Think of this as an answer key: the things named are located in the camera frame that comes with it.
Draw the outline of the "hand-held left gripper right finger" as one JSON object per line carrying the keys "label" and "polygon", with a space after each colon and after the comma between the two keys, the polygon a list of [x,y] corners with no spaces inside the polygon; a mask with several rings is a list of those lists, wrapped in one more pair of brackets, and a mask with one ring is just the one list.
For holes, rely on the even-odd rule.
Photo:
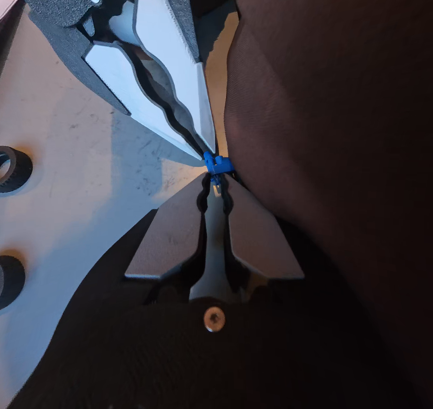
{"label": "hand-held left gripper right finger", "polygon": [[233,292],[252,282],[303,280],[305,274],[277,222],[244,186],[221,175],[225,272]]}

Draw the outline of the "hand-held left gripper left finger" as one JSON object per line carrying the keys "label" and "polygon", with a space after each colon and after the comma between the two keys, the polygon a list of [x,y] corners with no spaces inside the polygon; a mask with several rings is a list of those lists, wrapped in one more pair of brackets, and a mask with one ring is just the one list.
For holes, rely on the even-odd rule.
{"label": "hand-held left gripper left finger", "polygon": [[126,281],[178,289],[198,282],[205,268],[209,192],[210,174],[203,173],[158,208],[125,271]]}

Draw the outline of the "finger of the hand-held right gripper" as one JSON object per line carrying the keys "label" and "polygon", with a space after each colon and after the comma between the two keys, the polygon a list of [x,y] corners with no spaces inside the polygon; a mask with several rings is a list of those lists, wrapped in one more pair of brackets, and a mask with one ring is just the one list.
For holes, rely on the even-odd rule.
{"label": "finger of the hand-held right gripper", "polygon": [[137,84],[143,97],[134,101],[132,118],[186,153],[216,153],[214,120],[210,106],[204,65],[200,61],[189,0],[134,0],[122,14],[110,19],[115,35],[126,35],[126,19],[131,18],[132,41],[139,53],[150,60],[134,66],[152,65],[165,81],[160,93],[150,81]]}
{"label": "finger of the hand-held right gripper", "polygon": [[131,57],[120,44],[96,43],[84,59],[134,120],[188,155],[203,160],[203,155],[172,127],[168,109],[149,97],[138,79]]}

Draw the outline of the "blue toy brick connector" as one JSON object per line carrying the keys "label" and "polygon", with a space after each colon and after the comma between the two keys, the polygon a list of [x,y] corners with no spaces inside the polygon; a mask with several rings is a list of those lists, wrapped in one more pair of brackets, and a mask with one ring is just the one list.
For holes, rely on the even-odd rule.
{"label": "blue toy brick connector", "polygon": [[228,157],[223,157],[223,156],[214,157],[214,164],[211,165],[205,163],[205,166],[207,168],[208,173],[210,173],[211,176],[215,174],[232,173],[235,171],[235,168],[231,163],[230,159]]}

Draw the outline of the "black toy tyre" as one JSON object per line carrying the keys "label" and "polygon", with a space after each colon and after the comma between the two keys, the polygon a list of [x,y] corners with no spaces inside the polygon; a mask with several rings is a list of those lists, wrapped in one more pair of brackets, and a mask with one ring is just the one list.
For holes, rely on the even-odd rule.
{"label": "black toy tyre", "polygon": [[21,188],[29,180],[33,163],[26,153],[9,146],[1,146],[0,166],[5,164],[8,164],[8,167],[1,172],[0,192],[10,193]]}
{"label": "black toy tyre", "polygon": [[0,309],[9,306],[21,293],[25,284],[25,269],[14,256],[0,256]]}

